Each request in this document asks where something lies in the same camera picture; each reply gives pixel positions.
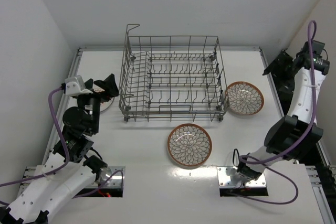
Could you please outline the floral plate brown rim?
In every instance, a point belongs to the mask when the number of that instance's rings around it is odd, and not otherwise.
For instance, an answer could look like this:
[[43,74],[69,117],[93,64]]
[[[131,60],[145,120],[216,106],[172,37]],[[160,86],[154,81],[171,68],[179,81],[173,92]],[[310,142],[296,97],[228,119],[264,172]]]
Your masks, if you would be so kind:
[[170,132],[167,151],[176,164],[186,168],[197,168],[210,157],[212,140],[201,126],[181,124]]
[[229,108],[236,114],[254,115],[264,106],[262,92],[253,84],[244,81],[233,82],[225,91]]

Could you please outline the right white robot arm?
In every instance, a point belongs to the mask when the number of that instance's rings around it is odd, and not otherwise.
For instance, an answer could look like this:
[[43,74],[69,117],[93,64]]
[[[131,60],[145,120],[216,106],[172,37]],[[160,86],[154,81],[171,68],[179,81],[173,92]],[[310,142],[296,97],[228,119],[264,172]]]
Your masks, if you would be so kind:
[[295,88],[288,113],[268,131],[264,144],[239,158],[237,176],[244,182],[257,180],[266,167],[291,159],[301,159],[322,138],[316,112],[320,88],[330,63],[321,56],[324,43],[305,42],[293,61]]

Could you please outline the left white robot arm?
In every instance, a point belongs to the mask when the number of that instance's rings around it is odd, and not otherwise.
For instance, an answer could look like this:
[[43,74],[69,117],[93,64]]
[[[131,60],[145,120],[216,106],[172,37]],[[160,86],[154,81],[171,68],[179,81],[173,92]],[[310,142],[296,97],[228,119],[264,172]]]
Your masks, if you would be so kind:
[[[53,95],[59,91],[77,101],[76,106],[64,112],[63,127],[59,126],[53,106]],[[29,183],[13,202],[1,202],[1,223],[49,223],[70,200],[88,197],[114,175],[123,174],[121,169],[112,171],[99,156],[87,156],[93,146],[89,137],[99,132],[101,103],[118,95],[114,74],[104,80],[70,77],[50,92],[48,105],[59,141],[34,176],[1,184],[5,187]]]

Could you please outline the white plate red characters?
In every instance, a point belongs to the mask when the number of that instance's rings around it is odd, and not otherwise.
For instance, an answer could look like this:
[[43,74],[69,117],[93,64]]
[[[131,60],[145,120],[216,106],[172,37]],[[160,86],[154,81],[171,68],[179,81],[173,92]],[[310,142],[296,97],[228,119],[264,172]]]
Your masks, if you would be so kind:
[[100,103],[100,113],[106,111],[114,102],[114,98],[111,98],[109,101]]

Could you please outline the floral plate brown rim front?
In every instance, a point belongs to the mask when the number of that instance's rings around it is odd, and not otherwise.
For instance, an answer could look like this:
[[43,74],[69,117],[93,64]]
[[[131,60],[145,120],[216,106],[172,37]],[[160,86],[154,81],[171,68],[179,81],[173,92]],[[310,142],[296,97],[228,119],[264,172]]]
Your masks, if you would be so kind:
[[212,140],[201,126],[181,124],[170,132],[167,151],[176,164],[186,168],[197,168],[210,157]]

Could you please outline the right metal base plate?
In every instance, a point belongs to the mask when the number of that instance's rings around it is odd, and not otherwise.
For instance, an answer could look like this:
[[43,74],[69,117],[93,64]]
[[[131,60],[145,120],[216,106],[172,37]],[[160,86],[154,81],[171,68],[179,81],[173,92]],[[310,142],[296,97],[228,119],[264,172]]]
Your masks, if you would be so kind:
[[235,166],[217,166],[218,185],[220,189],[266,188],[266,179],[262,174],[257,180],[241,177]]

